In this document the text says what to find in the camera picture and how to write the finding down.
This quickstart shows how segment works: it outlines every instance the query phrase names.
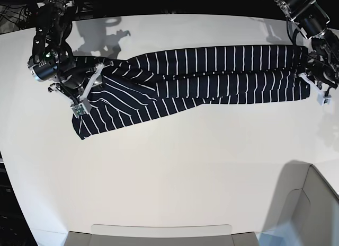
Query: navy striped fabric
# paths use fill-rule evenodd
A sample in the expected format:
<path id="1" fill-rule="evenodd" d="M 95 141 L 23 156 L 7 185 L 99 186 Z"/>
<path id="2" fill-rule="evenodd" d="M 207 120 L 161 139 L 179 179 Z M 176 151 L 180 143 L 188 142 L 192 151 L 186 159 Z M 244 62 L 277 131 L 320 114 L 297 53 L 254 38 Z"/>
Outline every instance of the navy striped fabric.
<path id="1" fill-rule="evenodd" d="M 305 47 L 228 46 L 159 51 L 128 60 L 76 57 L 104 62 L 104 87 L 92 89 L 89 115 L 73 117 L 81 139 L 172 115 L 201 104 L 253 104 L 302 100 L 310 88 L 297 73 Z"/>

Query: white table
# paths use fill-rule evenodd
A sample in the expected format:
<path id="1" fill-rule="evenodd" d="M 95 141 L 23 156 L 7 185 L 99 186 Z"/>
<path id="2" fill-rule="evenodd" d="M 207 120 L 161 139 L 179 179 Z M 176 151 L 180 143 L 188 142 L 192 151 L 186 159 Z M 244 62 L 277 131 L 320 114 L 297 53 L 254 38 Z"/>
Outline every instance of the white table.
<path id="1" fill-rule="evenodd" d="M 118 30 L 130 36 L 112 36 Z M 93 224 L 229 224 L 233 233 L 259 232 L 288 162 L 332 164 L 322 163 L 325 172 L 337 164 L 338 92 L 325 107 L 314 94 L 300 102 L 205 105 L 81 141 L 67 101 L 26 67 L 34 32 L 0 36 L 0 150 L 40 245 L 62 245 L 68 231 L 91 233 Z M 118 41 L 119 59 L 175 48 L 290 44 L 283 21 L 215 15 L 88 20 L 76 22 L 68 38 L 78 54 L 95 56 L 107 56 Z M 301 188 L 297 175 L 305 166 L 289 172 L 294 177 L 284 182 L 278 207 Z M 327 174 L 339 189 L 335 173 Z"/>

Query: striped pants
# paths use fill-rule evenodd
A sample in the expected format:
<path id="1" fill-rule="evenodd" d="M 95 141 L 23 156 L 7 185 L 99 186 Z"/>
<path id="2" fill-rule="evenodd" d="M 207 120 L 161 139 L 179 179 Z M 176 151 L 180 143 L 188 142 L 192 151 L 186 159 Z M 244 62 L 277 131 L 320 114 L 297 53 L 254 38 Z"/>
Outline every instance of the striped pants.
<path id="1" fill-rule="evenodd" d="M 128 60 L 77 57 L 78 66 L 106 65 L 104 87 L 92 88 L 89 115 L 73 117 L 81 139 L 172 115 L 201 104 L 302 100 L 310 87 L 305 47 L 227 46 L 159 51 Z"/>

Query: white tabletop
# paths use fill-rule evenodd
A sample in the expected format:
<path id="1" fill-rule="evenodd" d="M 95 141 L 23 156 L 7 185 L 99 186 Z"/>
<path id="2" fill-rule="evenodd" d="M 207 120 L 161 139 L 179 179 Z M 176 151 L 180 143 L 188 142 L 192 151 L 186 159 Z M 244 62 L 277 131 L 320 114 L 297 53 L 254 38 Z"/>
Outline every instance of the white tabletop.
<path id="1" fill-rule="evenodd" d="M 233 233 L 259 232 L 288 162 L 339 159 L 339 102 L 321 107 L 314 94 L 297 102 L 204 105 L 80 140 L 67 101 L 27 69 L 34 33 L 0 36 L 0 150 L 41 245 L 62 245 L 68 231 L 91 233 L 93 224 L 229 224 Z M 67 41 L 94 56 L 110 55 L 118 42 L 119 59 L 175 48 L 290 44 L 283 21 L 215 15 L 76 22 Z M 289 171 L 280 207 L 302 187 L 304 171 Z"/>

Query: white bracket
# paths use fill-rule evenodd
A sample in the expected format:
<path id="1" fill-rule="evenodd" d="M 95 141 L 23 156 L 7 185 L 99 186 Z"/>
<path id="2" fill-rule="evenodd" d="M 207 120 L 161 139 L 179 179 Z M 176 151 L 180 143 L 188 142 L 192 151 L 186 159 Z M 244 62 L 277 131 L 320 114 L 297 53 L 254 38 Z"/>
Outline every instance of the white bracket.
<path id="1" fill-rule="evenodd" d="M 323 106 L 324 104 L 329 104 L 329 103 L 331 102 L 332 97 L 331 97 L 330 95 L 329 95 L 329 96 L 325 96 L 325 92 L 323 92 L 322 90 L 320 90 L 320 89 L 318 88 L 318 86 L 317 86 L 314 82 L 312 82 L 310 79 L 308 79 L 306 73 L 301 73 L 301 74 L 299 74 L 299 77 L 301 77 L 302 79 L 304 79 L 304 81 L 305 81 L 306 83 L 308 83 L 308 84 L 311 86 L 311 88 L 313 88 L 313 89 L 318 93 L 318 98 L 317 98 L 317 100 L 318 100 L 318 103 L 319 103 L 321 106 Z"/>

